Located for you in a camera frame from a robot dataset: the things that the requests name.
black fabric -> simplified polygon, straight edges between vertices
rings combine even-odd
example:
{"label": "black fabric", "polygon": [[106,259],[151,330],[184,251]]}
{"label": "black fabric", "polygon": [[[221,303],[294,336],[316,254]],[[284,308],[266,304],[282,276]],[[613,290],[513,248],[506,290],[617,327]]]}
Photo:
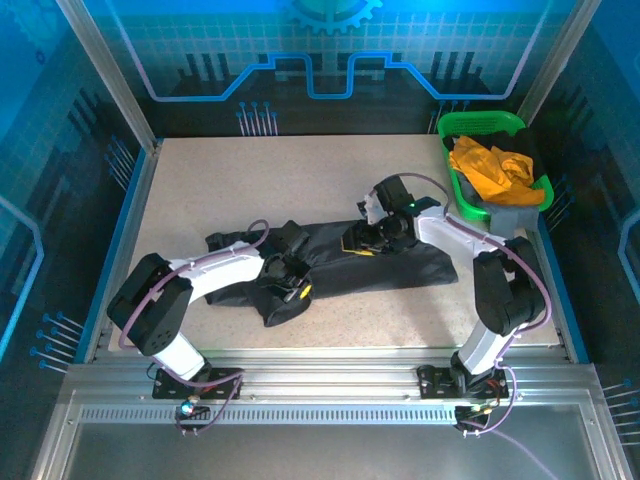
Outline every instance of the black fabric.
{"label": "black fabric", "polygon": [[[453,150],[455,145],[453,140],[458,137],[460,137],[460,135],[449,135],[443,139],[444,146],[447,150]],[[518,130],[514,136],[509,135],[509,132],[503,130],[501,132],[490,133],[488,135],[468,135],[468,137],[473,141],[478,142],[487,150],[491,150],[491,147],[495,146],[505,152],[521,153],[530,157],[533,160],[534,181],[537,181],[547,173],[542,159],[540,158],[538,147],[536,147],[533,134],[528,128]]]}
{"label": "black fabric", "polygon": [[[305,299],[285,304],[268,288],[245,282],[206,295],[207,302],[210,305],[254,306],[262,315],[265,327],[271,327],[303,313],[309,308],[312,298],[444,285],[458,280],[449,256],[423,243],[390,256],[370,257],[343,252],[340,238],[353,223],[332,222],[302,227],[311,237],[302,250],[311,267],[313,285],[311,294]],[[214,251],[228,247],[245,235],[244,232],[215,233],[206,241],[209,251]]]}

black mounting bracket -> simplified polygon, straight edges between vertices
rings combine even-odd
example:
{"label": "black mounting bracket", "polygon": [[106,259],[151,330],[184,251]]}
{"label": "black mounting bracket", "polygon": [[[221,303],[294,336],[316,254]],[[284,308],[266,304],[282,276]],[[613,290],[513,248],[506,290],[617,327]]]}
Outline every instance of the black mounting bracket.
{"label": "black mounting bracket", "polygon": [[461,391],[459,383],[452,375],[450,367],[423,365],[418,367],[418,387],[422,400],[465,398],[473,400],[491,400],[498,394],[500,398],[509,397],[509,387],[504,370],[494,369],[482,379],[466,385]]}
{"label": "black mounting bracket", "polygon": [[[194,381],[197,382],[212,382],[216,379],[233,375],[234,373],[241,372],[241,368],[210,368],[206,371],[200,371],[203,373]],[[203,392],[202,388],[187,387],[186,385],[174,380],[163,369],[159,368],[156,372],[156,379],[153,386],[153,392],[151,396],[156,400],[184,400],[191,395],[198,395],[202,400],[226,400],[231,395],[233,385],[236,379],[229,380],[222,383],[211,390]],[[233,400],[240,397],[240,390],[242,384],[238,387],[238,390],[233,395]]]}

